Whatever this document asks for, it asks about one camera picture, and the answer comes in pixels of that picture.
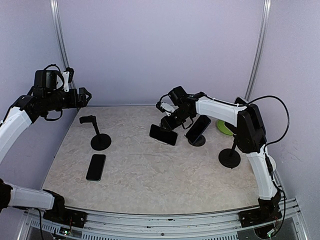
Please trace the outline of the black gooseneck phone stand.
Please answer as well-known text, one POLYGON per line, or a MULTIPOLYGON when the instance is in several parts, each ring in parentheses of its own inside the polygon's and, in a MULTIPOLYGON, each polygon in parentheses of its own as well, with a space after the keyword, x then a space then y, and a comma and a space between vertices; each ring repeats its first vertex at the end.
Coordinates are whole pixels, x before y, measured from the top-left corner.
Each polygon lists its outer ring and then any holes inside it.
POLYGON ((96 151, 106 150, 112 143, 112 139, 108 134, 100 133, 97 118, 94 115, 82 116, 79 118, 80 124, 92 123, 96 135, 91 139, 90 145, 96 151))

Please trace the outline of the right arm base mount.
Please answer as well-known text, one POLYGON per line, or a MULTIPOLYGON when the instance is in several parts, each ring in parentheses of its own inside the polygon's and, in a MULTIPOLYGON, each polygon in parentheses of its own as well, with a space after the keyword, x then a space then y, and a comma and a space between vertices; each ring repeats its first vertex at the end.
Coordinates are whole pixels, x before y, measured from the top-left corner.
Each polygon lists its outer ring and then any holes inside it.
POLYGON ((276 197, 271 200, 259 198, 258 208, 243 210, 238 213, 241 227, 251 227, 281 219, 282 213, 279 202, 280 199, 276 197))

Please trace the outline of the blue-edged black smartphone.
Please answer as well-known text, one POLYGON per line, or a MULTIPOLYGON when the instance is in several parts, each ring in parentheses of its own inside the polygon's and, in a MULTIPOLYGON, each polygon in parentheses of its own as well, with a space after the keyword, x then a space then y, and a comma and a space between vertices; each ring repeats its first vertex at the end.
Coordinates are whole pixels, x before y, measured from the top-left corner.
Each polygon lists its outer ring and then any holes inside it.
POLYGON ((105 154, 94 154, 91 158, 87 173, 87 181, 100 181, 104 170, 106 155, 105 154))

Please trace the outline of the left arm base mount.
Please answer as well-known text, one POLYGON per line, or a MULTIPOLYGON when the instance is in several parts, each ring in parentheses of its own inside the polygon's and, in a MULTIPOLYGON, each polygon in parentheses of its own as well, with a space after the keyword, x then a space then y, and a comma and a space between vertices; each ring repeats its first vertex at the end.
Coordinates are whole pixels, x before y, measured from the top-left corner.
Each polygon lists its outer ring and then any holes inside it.
POLYGON ((54 197, 52 209, 45 210, 43 213, 45 220, 68 225, 69 227, 84 228, 85 220, 87 219, 86 212, 66 208, 63 196, 47 189, 44 189, 44 191, 54 197))

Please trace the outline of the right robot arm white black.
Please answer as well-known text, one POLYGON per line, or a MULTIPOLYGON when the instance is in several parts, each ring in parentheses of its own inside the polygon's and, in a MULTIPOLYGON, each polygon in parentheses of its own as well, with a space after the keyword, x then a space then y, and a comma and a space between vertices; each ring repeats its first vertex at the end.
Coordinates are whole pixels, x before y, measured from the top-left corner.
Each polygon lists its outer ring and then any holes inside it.
POLYGON ((281 193, 274 182, 276 163, 268 153, 266 129, 258 106, 224 102, 202 91, 189 94, 181 86, 173 88, 167 96, 173 105, 162 100, 156 103, 156 108, 166 113, 160 122, 163 131, 171 132, 196 115, 213 117, 227 124, 233 133, 233 147, 246 154, 257 181, 260 207, 255 216, 260 222, 268 221, 276 212, 281 193))

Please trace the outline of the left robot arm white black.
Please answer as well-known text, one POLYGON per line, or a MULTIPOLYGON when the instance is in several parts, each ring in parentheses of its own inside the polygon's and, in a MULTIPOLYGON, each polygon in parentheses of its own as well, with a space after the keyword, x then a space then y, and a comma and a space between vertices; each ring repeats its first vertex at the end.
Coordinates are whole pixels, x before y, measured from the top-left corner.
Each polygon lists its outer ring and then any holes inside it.
MULTIPOLYGON (((37 70, 34 84, 26 95, 21 95, 7 110, 0 122, 0 158, 3 160, 20 135, 38 118, 50 121, 51 111, 63 113, 64 109, 80 109, 88 105, 92 94, 84 87, 70 88, 74 70, 65 71, 56 64, 37 70)), ((62 205, 63 197, 54 192, 17 186, 0 181, 0 208, 23 208, 49 211, 63 223, 70 211, 62 205)))

